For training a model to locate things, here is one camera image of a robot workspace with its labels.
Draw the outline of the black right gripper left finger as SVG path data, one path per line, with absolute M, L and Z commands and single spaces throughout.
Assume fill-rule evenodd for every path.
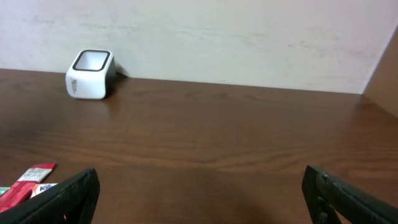
M 92 222 L 100 182 L 94 168 L 88 168 L 1 213 L 1 224 Z

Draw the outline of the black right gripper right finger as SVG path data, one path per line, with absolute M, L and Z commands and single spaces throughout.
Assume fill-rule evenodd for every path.
M 397 224 L 397 208 L 315 166 L 306 167 L 302 192 L 314 224 L 341 224 L 338 215 L 350 223 Z

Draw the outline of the red stick sachet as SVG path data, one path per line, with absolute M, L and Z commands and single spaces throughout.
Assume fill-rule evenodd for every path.
M 34 187 L 37 184 L 41 184 L 54 170 L 55 166 L 55 163 L 45 163 L 36 164 L 27 169 L 24 174 L 13 183 L 11 188 L 1 195 L 1 212 L 9 210 L 29 199 Z

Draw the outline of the orange tissue pack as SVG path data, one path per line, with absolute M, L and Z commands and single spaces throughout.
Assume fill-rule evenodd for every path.
M 57 183 L 46 183 L 46 184 L 35 184 L 32 188 L 32 193 L 30 195 L 31 198 L 35 197 L 42 192 L 52 188 L 53 186 L 57 185 Z

